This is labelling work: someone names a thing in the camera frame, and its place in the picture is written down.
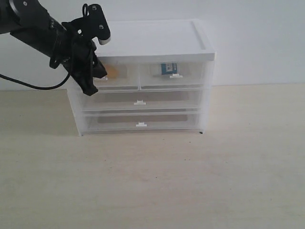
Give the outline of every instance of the light wood surface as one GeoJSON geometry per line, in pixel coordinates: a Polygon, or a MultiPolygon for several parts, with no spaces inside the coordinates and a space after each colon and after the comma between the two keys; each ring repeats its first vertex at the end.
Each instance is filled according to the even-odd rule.
{"type": "Polygon", "coordinates": [[[78,137],[65,91],[0,92],[0,228],[304,228],[305,85],[211,104],[205,135],[78,137]]]}

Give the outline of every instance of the robotic arm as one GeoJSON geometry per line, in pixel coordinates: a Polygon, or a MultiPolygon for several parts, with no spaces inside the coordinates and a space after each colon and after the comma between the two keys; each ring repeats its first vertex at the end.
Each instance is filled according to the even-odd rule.
{"type": "Polygon", "coordinates": [[[56,69],[62,64],[68,71],[61,84],[49,88],[36,87],[1,74],[0,78],[50,90],[62,86],[72,76],[84,94],[91,96],[98,92],[93,77],[103,78],[107,72],[94,53],[96,46],[92,39],[97,37],[104,45],[110,41],[111,33],[100,5],[85,4],[82,11],[82,18],[59,24],[38,0],[0,0],[0,34],[10,33],[49,56],[51,68],[56,69]]]}

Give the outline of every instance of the drawer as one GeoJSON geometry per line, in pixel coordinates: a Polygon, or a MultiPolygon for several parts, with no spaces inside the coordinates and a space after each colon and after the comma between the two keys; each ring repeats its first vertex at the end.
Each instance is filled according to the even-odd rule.
{"type": "Polygon", "coordinates": [[[198,114],[84,117],[81,133],[125,130],[187,130],[198,128],[198,114]]]}
{"type": "Polygon", "coordinates": [[[93,83],[100,91],[138,90],[139,73],[137,65],[109,65],[106,77],[94,78],[93,83]]]}
{"type": "Polygon", "coordinates": [[[80,111],[143,110],[197,108],[202,91],[97,93],[91,97],[81,93],[69,93],[77,101],[80,111]]]}
{"type": "Polygon", "coordinates": [[[142,90],[202,88],[204,84],[203,62],[141,64],[139,68],[142,90]]]}

